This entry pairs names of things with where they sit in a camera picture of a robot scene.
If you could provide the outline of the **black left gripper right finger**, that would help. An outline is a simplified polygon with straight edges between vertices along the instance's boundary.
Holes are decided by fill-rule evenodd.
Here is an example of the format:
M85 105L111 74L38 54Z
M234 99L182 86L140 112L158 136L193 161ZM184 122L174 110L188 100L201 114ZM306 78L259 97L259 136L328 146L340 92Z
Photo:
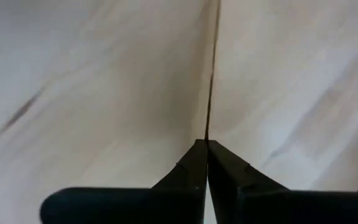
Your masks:
M218 223L358 223L358 191L290 190L217 141L208 180Z

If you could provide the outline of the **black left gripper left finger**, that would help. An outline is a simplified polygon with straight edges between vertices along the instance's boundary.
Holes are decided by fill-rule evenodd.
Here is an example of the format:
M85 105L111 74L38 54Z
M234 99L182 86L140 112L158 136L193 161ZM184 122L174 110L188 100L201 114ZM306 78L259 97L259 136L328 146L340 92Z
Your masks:
M40 207L42 223L202 223L208 145L196 140L149 189L65 188Z

